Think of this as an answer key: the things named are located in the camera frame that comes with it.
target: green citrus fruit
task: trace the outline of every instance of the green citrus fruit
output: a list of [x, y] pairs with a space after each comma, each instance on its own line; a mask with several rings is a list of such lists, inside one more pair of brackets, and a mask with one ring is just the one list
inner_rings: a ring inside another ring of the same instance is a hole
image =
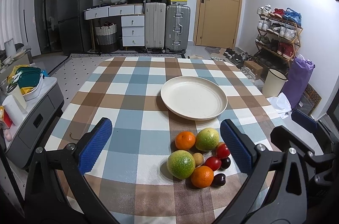
[[169, 156], [167, 169], [176, 178], [186, 179], [195, 169], [194, 158], [185, 150], [177, 150]]
[[196, 136], [195, 147], [202, 151], [210, 151], [219, 143], [219, 133], [214, 128], [205, 128]]

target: white desk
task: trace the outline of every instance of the white desk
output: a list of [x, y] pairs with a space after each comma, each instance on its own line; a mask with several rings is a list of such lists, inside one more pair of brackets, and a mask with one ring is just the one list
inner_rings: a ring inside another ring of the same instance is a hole
[[145, 46], [145, 16], [143, 4], [106, 6], [84, 11], [85, 19], [90, 20], [92, 44], [94, 47], [93, 19], [121, 16], [122, 44], [124, 47]]

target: trash can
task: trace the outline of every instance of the trash can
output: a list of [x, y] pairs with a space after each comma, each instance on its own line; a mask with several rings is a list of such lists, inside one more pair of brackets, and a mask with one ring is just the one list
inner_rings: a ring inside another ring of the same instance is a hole
[[283, 74], [274, 69], [270, 69], [264, 87], [262, 88], [262, 94], [266, 98], [277, 97], [285, 82], [287, 82], [287, 78]]

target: red sneaker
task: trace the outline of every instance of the red sneaker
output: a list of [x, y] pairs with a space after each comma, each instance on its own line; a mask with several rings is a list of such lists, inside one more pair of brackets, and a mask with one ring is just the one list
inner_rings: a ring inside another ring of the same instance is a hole
[[284, 58], [287, 58], [287, 59], [290, 59], [292, 56], [293, 56], [293, 46], [291, 44], [287, 44], [287, 43], [284, 43], [284, 46], [285, 46], [285, 50], [284, 50], [284, 53], [283, 53], [283, 57]]
[[282, 18], [283, 15], [284, 15], [284, 9], [275, 8], [274, 12], [271, 13], [271, 16], [275, 16], [275, 17], [278, 17], [278, 18]]
[[283, 55], [284, 50], [285, 50], [285, 43], [284, 42], [280, 42], [279, 46], [278, 46], [277, 54], [278, 55]]

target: white sneaker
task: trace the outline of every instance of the white sneaker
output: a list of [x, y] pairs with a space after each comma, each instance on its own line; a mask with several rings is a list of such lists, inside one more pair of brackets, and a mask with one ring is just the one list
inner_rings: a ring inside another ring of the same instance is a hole
[[257, 14], [258, 15], [261, 15], [262, 14], [262, 9], [263, 9], [264, 7], [259, 7], [258, 9], [257, 9]]
[[264, 22], [265, 22], [264, 19], [259, 20], [259, 23], [258, 23], [258, 26], [257, 26], [257, 28], [258, 28], [259, 30], [262, 30], [262, 27], [263, 27], [263, 25], [264, 25]]
[[271, 5], [265, 5], [265, 7], [262, 9], [262, 15], [269, 16], [271, 13]]
[[270, 28], [271, 27], [271, 21], [270, 20], [265, 20], [264, 21], [264, 24], [262, 25], [262, 30], [263, 31], [266, 31], [268, 28]]
[[280, 27], [279, 37], [284, 37], [285, 36], [285, 32], [286, 32], [286, 28], [285, 27]]
[[291, 30], [289, 28], [286, 28], [284, 38], [286, 38], [289, 41], [293, 41], [296, 37], [296, 30]]

